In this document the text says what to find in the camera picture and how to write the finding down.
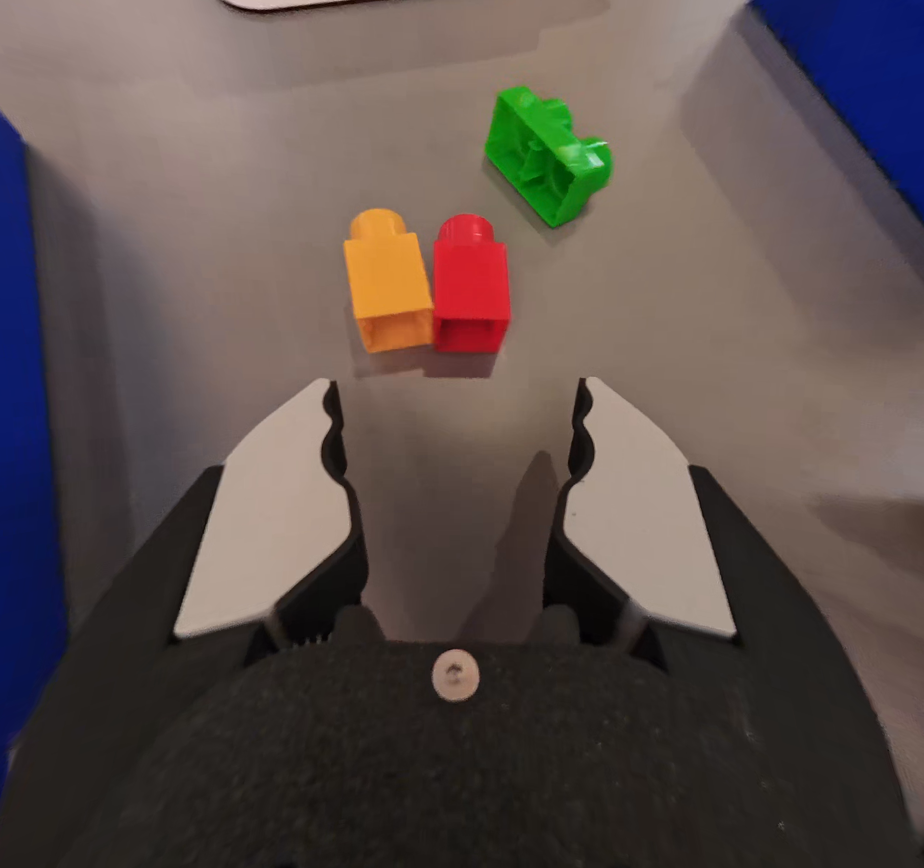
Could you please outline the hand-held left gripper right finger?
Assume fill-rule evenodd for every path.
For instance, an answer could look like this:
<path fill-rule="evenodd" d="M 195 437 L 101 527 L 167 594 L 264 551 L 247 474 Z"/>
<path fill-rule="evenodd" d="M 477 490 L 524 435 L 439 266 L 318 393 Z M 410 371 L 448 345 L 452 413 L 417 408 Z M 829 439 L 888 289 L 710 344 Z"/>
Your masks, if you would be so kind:
<path fill-rule="evenodd" d="M 632 646 L 654 625 L 733 642 L 733 611 L 682 450 L 598 377 L 579 380 L 571 430 L 543 608 L 568 618 L 587 646 Z"/>

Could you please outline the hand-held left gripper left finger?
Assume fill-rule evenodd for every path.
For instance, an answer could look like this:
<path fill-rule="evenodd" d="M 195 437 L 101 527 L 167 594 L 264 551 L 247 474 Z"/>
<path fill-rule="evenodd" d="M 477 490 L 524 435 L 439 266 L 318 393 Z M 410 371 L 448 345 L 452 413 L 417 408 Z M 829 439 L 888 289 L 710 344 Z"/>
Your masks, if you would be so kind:
<path fill-rule="evenodd" d="M 175 637 L 258 624 L 278 646 L 325 640 L 361 603 L 369 561 L 343 429 L 338 385 L 319 378 L 230 452 Z"/>

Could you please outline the blue plastic bin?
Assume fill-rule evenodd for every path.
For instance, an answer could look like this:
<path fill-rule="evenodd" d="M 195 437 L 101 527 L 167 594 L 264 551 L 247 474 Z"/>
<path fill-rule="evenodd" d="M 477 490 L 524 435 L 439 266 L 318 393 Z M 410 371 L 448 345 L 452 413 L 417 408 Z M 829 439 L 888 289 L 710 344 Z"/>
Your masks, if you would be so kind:
<path fill-rule="evenodd" d="M 749 6 L 922 218 L 923 0 Z"/>
<path fill-rule="evenodd" d="M 67 634 L 28 151 L 2 116 L 2 775 L 64 652 Z"/>

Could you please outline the yellow one-stud block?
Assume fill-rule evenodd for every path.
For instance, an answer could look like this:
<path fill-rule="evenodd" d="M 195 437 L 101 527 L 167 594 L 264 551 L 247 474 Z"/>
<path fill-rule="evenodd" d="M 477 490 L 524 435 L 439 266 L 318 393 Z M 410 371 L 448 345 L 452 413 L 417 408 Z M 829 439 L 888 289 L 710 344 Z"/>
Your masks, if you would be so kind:
<path fill-rule="evenodd" d="M 353 316 L 366 352 L 433 343 L 433 297 L 416 233 L 396 212 L 358 214 L 344 242 Z"/>

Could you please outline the red one-stud block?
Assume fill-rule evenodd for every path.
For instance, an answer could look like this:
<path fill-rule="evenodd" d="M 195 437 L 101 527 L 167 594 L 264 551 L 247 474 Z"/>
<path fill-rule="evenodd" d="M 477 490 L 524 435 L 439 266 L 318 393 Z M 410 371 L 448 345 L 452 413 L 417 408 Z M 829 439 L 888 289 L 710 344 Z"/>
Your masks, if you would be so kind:
<path fill-rule="evenodd" d="M 434 348 L 496 354 L 511 314 L 506 244 L 480 215 L 450 217 L 433 244 Z"/>

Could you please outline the green two-stud block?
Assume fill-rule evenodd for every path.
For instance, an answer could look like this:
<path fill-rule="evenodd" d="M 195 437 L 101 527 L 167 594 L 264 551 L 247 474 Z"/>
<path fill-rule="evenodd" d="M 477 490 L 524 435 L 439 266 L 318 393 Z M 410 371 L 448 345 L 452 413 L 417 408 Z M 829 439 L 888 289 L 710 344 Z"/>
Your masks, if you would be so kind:
<path fill-rule="evenodd" d="M 542 98 L 525 86 L 498 92 L 484 151 L 552 228 L 575 220 L 608 185 L 614 168 L 606 141 L 576 135 L 566 102 Z"/>

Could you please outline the grey desk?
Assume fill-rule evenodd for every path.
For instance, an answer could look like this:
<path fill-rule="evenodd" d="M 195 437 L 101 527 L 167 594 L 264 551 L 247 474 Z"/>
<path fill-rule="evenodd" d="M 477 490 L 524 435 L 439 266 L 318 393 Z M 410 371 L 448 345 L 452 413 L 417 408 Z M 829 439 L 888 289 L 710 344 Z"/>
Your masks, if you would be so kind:
<path fill-rule="evenodd" d="M 711 470 L 832 622 L 922 794 L 922 224 L 745 0 L 1 0 L 29 144 L 71 629 L 202 469 L 336 379 L 371 574 L 409 641 L 518 641 L 577 382 Z M 614 168 L 546 226 L 499 91 Z M 506 244 L 496 354 L 370 354 L 363 211 Z"/>

